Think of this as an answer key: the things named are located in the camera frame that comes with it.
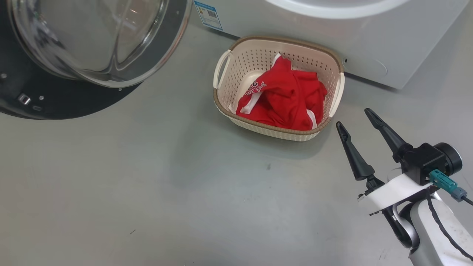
red clothing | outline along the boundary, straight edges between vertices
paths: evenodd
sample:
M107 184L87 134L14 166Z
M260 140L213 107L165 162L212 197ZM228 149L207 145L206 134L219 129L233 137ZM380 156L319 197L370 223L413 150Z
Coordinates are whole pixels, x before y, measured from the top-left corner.
M238 102L236 114L263 124L294 130L311 130L315 115L319 124L324 116L325 86L317 73L291 70L291 61L279 57L274 66L261 75ZM252 97L257 100L249 114L242 113Z

washing machine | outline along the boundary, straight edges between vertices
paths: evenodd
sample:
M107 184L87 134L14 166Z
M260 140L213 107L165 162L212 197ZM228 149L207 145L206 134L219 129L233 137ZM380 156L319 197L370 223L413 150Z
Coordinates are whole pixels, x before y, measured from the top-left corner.
M402 89L468 0L196 0L204 25L335 50L345 71Z
M190 0L0 1L0 112L69 119L102 110L169 58Z

plastic basket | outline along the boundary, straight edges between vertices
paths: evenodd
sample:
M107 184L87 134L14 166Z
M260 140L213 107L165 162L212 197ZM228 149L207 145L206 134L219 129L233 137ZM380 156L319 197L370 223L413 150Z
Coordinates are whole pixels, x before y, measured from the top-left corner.
M328 93L324 102L324 117L317 128L291 130L235 115L232 109L234 103L257 77L270 69L277 53L291 60L294 70L317 72L319 80L325 85ZM215 68L213 95L219 111L235 124L267 136L304 142L317 136L330 123L342 98L344 86L343 65L333 51L286 38L250 36L239 39L221 56Z

sticker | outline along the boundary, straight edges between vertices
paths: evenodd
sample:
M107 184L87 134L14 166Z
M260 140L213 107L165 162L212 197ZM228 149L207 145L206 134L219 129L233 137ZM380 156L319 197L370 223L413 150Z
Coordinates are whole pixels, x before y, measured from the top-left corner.
M217 15L217 10L214 7L199 3L197 1L194 1L194 3L199 15L201 16L202 23L205 26L223 30L222 25L220 24L219 16Z

teal connector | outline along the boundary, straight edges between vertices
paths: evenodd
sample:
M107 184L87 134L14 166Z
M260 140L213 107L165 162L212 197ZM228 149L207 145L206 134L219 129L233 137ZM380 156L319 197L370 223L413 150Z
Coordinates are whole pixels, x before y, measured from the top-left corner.
M447 191L449 194L452 194L458 187L458 184L455 181L437 169L429 173L429 178L434 185Z

